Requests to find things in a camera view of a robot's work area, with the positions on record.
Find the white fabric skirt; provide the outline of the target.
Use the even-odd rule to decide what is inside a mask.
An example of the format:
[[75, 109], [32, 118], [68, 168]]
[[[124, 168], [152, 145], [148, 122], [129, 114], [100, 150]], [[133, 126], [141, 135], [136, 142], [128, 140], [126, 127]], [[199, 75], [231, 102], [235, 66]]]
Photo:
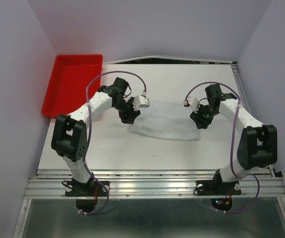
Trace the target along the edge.
[[189, 117], [190, 111], [178, 103], [152, 101], [129, 127], [131, 133], [175, 141], [198, 141], [200, 131]]

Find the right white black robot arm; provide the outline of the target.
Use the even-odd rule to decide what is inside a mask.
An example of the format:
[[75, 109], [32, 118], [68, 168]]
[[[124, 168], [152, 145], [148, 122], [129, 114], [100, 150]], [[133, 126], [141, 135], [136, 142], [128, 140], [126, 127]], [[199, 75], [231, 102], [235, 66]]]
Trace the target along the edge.
[[241, 98], [233, 89], [224, 93], [222, 83], [206, 82], [206, 85], [206, 105], [187, 94], [184, 106], [192, 109], [190, 118], [198, 129], [207, 129], [217, 115], [222, 115], [231, 122], [230, 162], [218, 169], [211, 180], [197, 180], [194, 194], [240, 195], [239, 181], [248, 176], [253, 168], [263, 168], [277, 162], [277, 129], [252, 116], [241, 105]]

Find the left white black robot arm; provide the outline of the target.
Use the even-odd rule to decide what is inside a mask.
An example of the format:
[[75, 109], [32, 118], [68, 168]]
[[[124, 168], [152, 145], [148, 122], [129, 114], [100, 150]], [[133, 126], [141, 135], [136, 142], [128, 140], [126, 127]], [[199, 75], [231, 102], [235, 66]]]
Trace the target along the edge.
[[85, 159], [89, 147], [88, 139], [91, 137], [91, 124], [111, 108], [118, 111], [123, 124], [133, 124], [141, 113], [134, 105], [135, 99], [125, 95], [129, 87], [127, 81], [117, 77], [111, 86], [101, 86], [89, 102], [79, 109], [56, 118], [51, 148], [63, 158], [72, 175], [70, 181], [62, 183], [66, 188], [66, 196], [106, 196], [109, 183], [106, 182], [99, 189]]

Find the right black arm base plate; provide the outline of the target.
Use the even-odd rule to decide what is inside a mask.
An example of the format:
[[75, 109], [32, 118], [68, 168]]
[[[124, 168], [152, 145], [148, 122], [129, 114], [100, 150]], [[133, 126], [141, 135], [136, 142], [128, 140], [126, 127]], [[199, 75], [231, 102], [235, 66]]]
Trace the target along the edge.
[[197, 180], [193, 193], [198, 196], [241, 195], [241, 189], [238, 181], [217, 184], [213, 180]]

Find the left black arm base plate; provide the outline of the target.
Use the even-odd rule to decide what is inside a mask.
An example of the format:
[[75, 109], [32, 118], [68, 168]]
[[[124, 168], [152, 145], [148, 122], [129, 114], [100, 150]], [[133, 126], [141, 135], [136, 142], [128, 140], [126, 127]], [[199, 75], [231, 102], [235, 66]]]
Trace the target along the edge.
[[74, 179], [63, 180], [61, 184], [65, 187], [66, 197], [107, 197], [105, 189], [94, 180], [87, 183], [80, 183]]

